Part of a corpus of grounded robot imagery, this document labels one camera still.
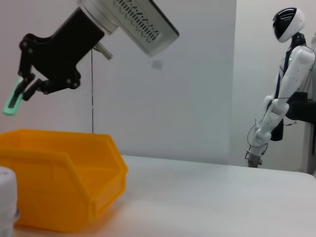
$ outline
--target black visor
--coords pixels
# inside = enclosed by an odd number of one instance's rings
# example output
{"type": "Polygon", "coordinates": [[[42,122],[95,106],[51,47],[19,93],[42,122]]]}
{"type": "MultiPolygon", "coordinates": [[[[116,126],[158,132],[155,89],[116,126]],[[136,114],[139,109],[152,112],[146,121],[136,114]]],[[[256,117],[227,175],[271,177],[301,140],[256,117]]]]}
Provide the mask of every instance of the black visor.
{"type": "Polygon", "coordinates": [[[273,30],[277,39],[281,38],[291,24],[296,13],[296,8],[286,8],[279,11],[273,18],[273,30]]]}

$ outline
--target white cylindrical object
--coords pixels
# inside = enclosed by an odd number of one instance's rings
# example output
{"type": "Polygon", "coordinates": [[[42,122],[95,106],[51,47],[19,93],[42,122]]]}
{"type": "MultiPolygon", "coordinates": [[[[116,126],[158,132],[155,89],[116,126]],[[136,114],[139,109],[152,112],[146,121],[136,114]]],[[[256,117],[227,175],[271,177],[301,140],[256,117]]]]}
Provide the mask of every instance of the white cylindrical object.
{"type": "Polygon", "coordinates": [[[0,166],[0,237],[13,237],[17,218],[17,183],[15,173],[0,166]]]}

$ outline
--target white robot head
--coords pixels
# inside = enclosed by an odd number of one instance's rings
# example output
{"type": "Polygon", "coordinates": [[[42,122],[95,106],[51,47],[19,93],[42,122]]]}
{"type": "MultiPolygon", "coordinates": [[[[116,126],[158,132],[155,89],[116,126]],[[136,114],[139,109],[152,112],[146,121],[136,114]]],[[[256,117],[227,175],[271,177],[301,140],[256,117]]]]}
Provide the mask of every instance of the white robot head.
{"type": "Polygon", "coordinates": [[[273,30],[277,40],[287,42],[293,35],[305,27],[305,16],[298,8],[286,8],[273,18],[273,30]]]}

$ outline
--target orange plastic storage bin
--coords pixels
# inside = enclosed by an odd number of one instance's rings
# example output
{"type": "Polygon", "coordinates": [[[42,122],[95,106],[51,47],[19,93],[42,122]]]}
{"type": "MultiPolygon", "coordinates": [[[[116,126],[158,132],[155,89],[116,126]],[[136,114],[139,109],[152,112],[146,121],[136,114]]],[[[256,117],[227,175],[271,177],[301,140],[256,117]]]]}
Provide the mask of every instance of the orange plastic storage bin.
{"type": "Polygon", "coordinates": [[[0,135],[0,166],[16,173],[18,224],[59,232],[97,219],[128,172],[108,135],[33,130],[0,135]]]}

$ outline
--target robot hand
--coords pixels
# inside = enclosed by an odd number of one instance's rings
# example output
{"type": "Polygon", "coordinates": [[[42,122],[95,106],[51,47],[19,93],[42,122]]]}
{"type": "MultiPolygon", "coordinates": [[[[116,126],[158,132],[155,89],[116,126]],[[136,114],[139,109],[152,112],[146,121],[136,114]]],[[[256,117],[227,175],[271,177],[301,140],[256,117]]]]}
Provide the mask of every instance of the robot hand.
{"type": "Polygon", "coordinates": [[[278,41],[286,42],[292,38],[292,43],[286,53],[284,65],[280,65],[276,91],[264,99],[262,120],[253,126],[254,138],[245,156],[249,167],[262,164],[261,156],[272,140],[273,130],[277,126],[283,126],[280,122],[289,110],[288,100],[296,91],[301,91],[301,84],[315,63],[314,51],[306,47],[304,35],[299,33],[304,26],[304,15],[296,8],[283,9],[274,17],[273,27],[278,41]]]}
{"type": "Polygon", "coordinates": [[[15,115],[21,100],[28,101],[36,91],[48,95],[78,88],[81,76],[77,63],[93,48],[111,58],[98,42],[118,26],[148,56],[163,51],[179,37],[153,0],[79,0],[78,3],[79,8],[52,36],[24,36],[20,43],[19,81],[4,108],[5,115],[15,115]],[[36,78],[32,67],[47,80],[37,79],[30,85],[36,78]]]}

